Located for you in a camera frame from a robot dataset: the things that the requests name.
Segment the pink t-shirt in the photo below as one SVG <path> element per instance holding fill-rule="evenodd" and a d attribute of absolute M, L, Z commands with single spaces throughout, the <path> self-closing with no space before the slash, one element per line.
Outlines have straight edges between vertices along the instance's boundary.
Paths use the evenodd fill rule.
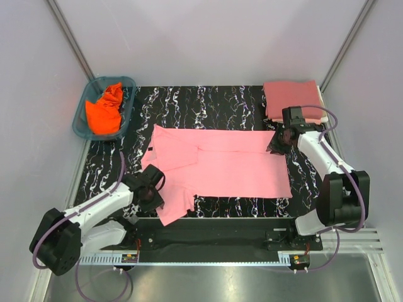
<path fill-rule="evenodd" d="M 156 209 L 162 225 L 193 211 L 195 196 L 291 198 L 286 159 L 267 150 L 274 134 L 154 125 L 141 164 L 166 176 Z"/>

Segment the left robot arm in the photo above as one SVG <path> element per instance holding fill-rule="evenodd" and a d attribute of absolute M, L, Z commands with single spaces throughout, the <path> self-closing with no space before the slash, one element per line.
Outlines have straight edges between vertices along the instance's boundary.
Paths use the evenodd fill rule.
<path fill-rule="evenodd" d="M 105 192 L 83 204 L 64 211 L 48 210 L 29 246 L 33 265 L 61 276 L 81 258 L 105 247 L 131 248 L 136 241 L 131 230 L 134 223 L 111 215 L 131 204 L 145 213 L 164 206 L 159 191 L 165 182 L 164 173 L 150 164 L 136 175 L 121 172 Z"/>

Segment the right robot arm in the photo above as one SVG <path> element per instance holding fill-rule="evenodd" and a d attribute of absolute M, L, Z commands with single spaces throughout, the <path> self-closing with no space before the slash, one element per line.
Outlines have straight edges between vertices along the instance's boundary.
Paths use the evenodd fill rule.
<path fill-rule="evenodd" d="M 315 209 L 293 219 L 284 242 L 301 249 L 331 230 L 355 233 L 368 218 L 370 176 L 348 165 L 328 144 L 324 134 L 310 125 L 281 127 L 275 131 L 267 151 L 285 155 L 299 149 L 312 163 L 322 179 Z"/>

